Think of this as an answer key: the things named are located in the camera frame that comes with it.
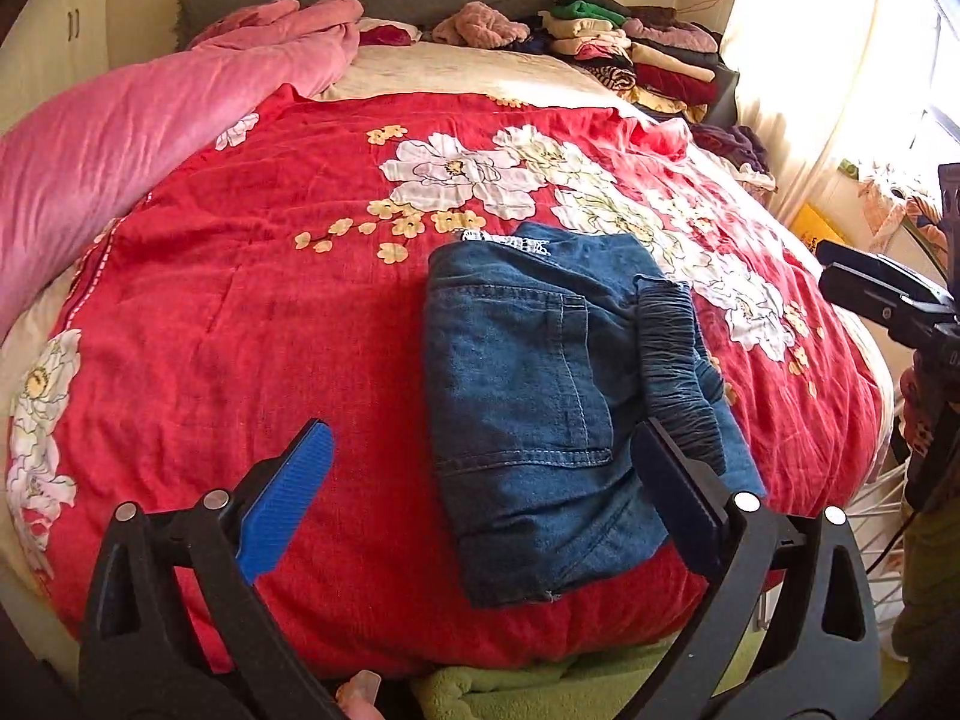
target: blue textured pad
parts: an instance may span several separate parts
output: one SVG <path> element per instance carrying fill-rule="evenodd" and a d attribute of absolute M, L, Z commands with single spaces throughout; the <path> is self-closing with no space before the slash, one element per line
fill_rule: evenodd
<path fill-rule="evenodd" d="M 333 433 L 316 422 L 293 447 L 240 524 L 237 565 L 248 584 L 277 567 L 332 462 Z"/>

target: red floral blanket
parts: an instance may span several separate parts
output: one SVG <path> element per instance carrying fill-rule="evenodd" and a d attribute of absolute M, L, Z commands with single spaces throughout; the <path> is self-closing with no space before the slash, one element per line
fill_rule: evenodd
<path fill-rule="evenodd" d="M 258 589 L 320 673 L 555 661 L 685 622 L 704 586 L 669 545 L 555 603 L 464 598 L 421 381 L 427 257 L 455 228 L 637 235 L 692 285 L 773 507 L 813 514 L 857 489 L 880 420 L 870 373 L 779 234 L 690 164 L 683 124 L 483 95 L 314 103 L 290 87 L 256 114 L 90 248 L 16 396 L 8 499 L 68 623 L 118 503 L 190 506 L 314 415 L 336 437 L 333 470 Z"/>

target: silver screw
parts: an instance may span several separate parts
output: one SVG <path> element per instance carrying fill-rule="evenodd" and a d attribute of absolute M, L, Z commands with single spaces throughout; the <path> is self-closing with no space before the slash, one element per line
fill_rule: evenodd
<path fill-rule="evenodd" d="M 120 522 L 127 522 L 127 520 L 133 519 L 133 517 L 136 517 L 136 503 L 127 501 L 126 503 L 120 504 L 113 513 L 113 516 Z"/>
<path fill-rule="evenodd" d="M 760 498 L 753 493 L 736 493 L 733 496 L 733 504 L 741 512 L 758 512 L 760 510 Z"/>
<path fill-rule="evenodd" d="M 847 521 L 847 515 L 844 514 L 843 509 L 836 506 L 827 506 L 824 509 L 824 517 L 834 525 L 843 525 Z"/>
<path fill-rule="evenodd" d="M 211 512 L 216 512 L 217 509 L 222 509 L 224 506 L 227 506 L 227 503 L 230 499 L 230 493 L 227 490 L 210 490 L 203 497 L 203 505 L 210 509 Z"/>

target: pink fluffy garment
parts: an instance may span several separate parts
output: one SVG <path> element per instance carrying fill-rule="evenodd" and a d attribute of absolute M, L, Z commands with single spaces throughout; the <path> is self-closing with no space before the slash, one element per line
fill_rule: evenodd
<path fill-rule="evenodd" d="M 530 37 L 530 28 L 512 22 L 500 11 L 483 2 L 468 2 L 459 13 L 442 20 L 433 28 L 435 43 L 469 46 L 474 49 L 499 49 L 515 40 Z"/>

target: pink comforter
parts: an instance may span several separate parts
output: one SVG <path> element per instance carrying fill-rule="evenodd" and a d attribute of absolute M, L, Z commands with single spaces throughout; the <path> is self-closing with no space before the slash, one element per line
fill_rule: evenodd
<path fill-rule="evenodd" d="M 171 170 L 280 85 L 312 95 L 356 55 L 357 0 L 321 0 L 114 70 L 0 139 L 0 338 L 35 294 Z"/>

